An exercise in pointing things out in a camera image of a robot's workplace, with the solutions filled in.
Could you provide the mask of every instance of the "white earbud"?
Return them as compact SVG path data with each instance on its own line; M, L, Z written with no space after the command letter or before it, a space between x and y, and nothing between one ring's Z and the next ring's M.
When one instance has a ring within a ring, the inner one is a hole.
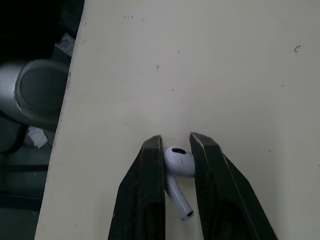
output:
M168 147L164 151L165 191L177 206L181 219L186 220L194 215L194 211L180 190L176 176L193 178L195 176L195 160L191 153L179 147Z

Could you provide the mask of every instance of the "earbud stem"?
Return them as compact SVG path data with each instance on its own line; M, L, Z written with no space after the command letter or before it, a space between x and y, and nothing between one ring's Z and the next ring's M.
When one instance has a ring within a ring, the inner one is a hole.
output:
M165 191L173 203L177 206L181 220L184 221L191 218L194 215L194 211L180 190L176 177L168 173L165 179Z

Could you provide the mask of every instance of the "scratch mark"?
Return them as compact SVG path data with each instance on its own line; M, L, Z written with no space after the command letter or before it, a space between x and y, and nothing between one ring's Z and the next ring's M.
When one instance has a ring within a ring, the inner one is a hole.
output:
M293 51L297 54L297 53L300 51L301 47L302 47L302 45L301 45L301 43L300 43L300 44L298 44L298 45L294 48Z

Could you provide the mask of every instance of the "white table surface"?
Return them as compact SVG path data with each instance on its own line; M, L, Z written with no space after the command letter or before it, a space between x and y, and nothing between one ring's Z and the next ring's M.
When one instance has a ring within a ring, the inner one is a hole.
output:
M212 137L280 240L320 236L320 2L87 0L36 240L106 240L142 143ZM192 179L181 188L197 210ZM202 239L166 198L166 239Z

